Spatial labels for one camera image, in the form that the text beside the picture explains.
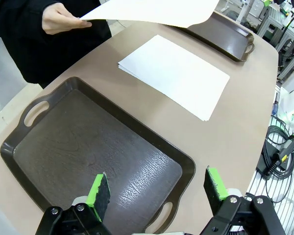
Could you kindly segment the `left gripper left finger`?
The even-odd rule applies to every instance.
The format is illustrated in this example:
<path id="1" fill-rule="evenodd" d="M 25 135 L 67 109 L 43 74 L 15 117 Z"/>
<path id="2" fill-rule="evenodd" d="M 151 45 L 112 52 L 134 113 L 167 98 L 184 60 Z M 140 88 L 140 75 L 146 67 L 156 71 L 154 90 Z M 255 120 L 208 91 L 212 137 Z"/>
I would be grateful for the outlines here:
<path id="1" fill-rule="evenodd" d="M 103 223 L 110 202 L 105 173 L 95 177 L 86 197 L 78 197 L 67 210 L 51 206 L 45 211 L 37 235 L 110 235 Z"/>

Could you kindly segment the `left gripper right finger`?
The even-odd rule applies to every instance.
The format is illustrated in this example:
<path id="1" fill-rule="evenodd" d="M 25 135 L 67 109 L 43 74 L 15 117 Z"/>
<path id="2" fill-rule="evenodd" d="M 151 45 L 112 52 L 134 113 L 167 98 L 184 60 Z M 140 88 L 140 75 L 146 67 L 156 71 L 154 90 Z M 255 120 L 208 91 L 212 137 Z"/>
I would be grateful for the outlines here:
<path id="1" fill-rule="evenodd" d="M 202 235 L 284 235 L 273 203 L 266 196 L 250 201 L 230 195 L 216 168 L 205 170 L 204 189 L 213 217 Z"/>

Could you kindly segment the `person's right hand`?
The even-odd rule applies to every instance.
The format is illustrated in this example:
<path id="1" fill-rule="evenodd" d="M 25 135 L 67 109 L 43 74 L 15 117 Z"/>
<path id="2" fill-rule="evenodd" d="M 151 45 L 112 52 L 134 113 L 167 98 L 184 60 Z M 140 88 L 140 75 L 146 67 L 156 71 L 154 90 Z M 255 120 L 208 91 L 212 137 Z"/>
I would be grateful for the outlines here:
<path id="1" fill-rule="evenodd" d="M 48 35 L 91 26 L 91 22 L 73 16 L 62 3 L 54 3 L 43 10 L 42 30 Z"/>

